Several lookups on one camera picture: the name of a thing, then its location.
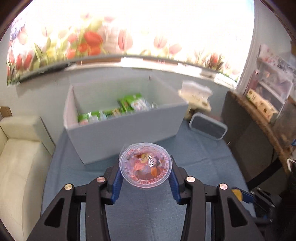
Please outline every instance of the red tulip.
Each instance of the red tulip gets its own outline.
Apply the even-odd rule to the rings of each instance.
[[[69,43],[73,43],[77,40],[77,35],[76,34],[70,34],[68,37]]]
[[[103,38],[101,37],[101,35],[93,31],[87,31],[84,34],[84,38],[87,44],[91,47],[98,46],[103,43]]]
[[[168,39],[165,38],[164,36],[156,36],[153,44],[155,48],[162,49],[167,42],[168,42]]]
[[[89,52],[88,52],[88,55],[89,56],[93,56],[93,55],[99,55],[101,53],[101,49],[100,47],[95,47],[95,48],[92,48]]]
[[[180,44],[174,44],[171,45],[168,49],[170,54],[175,55],[181,51],[182,47]]]
[[[68,49],[66,52],[66,57],[67,59],[74,58],[76,55],[76,50],[75,49]]]
[[[127,51],[133,46],[132,36],[125,30],[120,30],[118,35],[118,46],[121,51]]]
[[[211,54],[211,60],[213,64],[216,64],[218,62],[218,54],[217,53],[212,53]]]
[[[26,57],[26,59],[24,61],[24,69],[29,68],[32,58],[33,58],[32,54],[28,53],[28,56]]]
[[[13,55],[13,51],[10,50],[10,53],[9,53],[9,57],[8,57],[8,60],[11,64],[14,64],[15,63],[15,57]]]
[[[87,43],[82,43],[82,44],[78,45],[78,47],[77,47],[77,49],[80,53],[87,51],[88,48],[89,48],[89,46]]]
[[[16,64],[16,69],[19,70],[22,67],[22,56],[19,54],[17,56],[17,64]]]

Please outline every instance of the yellow object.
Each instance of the yellow object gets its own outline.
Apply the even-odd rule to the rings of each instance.
[[[46,51],[46,54],[48,57],[54,57],[57,54],[57,52],[56,52],[55,48],[53,47],[53,48],[48,49]]]
[[[268,100],[262,100],[257,109],[268,122],[274,122],[279,113]]]
[[[140,157],[140,162],[141,163],[146,163],[148,161],[148,156],[147,154],[142,154],[141,157]]]
[[[237,197],[237,199],[241,202],[242,201],[242,192],[238,189],[232,189],[232,192]]]
[[[264,99],[262,98],[262,96],[259,95],[258,93],[256,93],[253,89],[249,89],[249,91],[248,91],[246,97],[247,97],[247,99],[248,99],[249,101],[251,101],[251,102],[254,104],[254,106],[256,106],[256,107],[261,103],[261,101],[264,100]]]

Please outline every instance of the blue tablecloth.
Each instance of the blue tablecloth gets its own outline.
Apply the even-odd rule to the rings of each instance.
[[[223,140],[215,141],[193,132],[183,121],[176,136],[157,143],[174,156],[178,166],[208,185],[224,182],[230,187],[247,190],[242,173]],[[118,155],[84,165],[64,130],[52,158],[44,187],[42,213],[61,188],[72,183],[80,186],[102,176]],[[255,215],[253,206],[244,206]],[[112,241],[179,241],[186,206],[177,205],[168,181],[153,189],[136,188],[125,180],[119,199],[106,205]],[[207,205],[206,240],[210,240],[211,216]],[[81,240],[85,240],[85,205],[81,210]]]

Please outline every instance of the floral wall mural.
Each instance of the floral wall mural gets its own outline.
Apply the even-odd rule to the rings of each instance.
[[[108,55],[167,58],[237,81],[253,21],[252,0],[34,0],[11,26],[7,84],[45,66]]]

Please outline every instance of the metal screw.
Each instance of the metal screw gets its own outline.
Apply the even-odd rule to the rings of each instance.
[[[104,177],[98,177],[98,178],[96,179],[96,181],[97,181],[98,183],[103,183],[104,181],[106,181],[106,178],[104,178]]]
[[[222,189],[222,190],[226,190],[228,188],[228,186],[225,184],[225,183],[221,183],[219,185],[219,187]]]
[[[193,182],[195,182],[195,178],[189,176],[189,177],[186,178],[186,181],[189,182],[189,183],[193,183]]]
[[[65,185],[65,190],[71,190],[73,188],[72,184],[66,184]]]

